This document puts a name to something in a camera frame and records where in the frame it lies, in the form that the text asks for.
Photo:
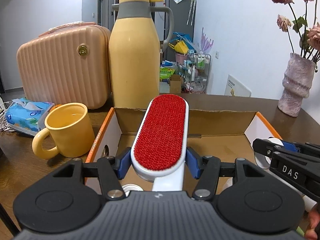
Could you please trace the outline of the person hand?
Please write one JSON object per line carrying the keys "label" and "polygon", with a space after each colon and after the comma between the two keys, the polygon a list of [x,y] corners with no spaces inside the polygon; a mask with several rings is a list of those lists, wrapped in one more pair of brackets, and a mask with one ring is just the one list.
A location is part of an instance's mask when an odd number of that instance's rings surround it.
{"label": "person hand", "polygon": [[319,239],[319,221],[320,215],[318,210],[319,203],[316,204],[308,214],[308,227],[304,234],[304,238],[307,240],[318,240]]}

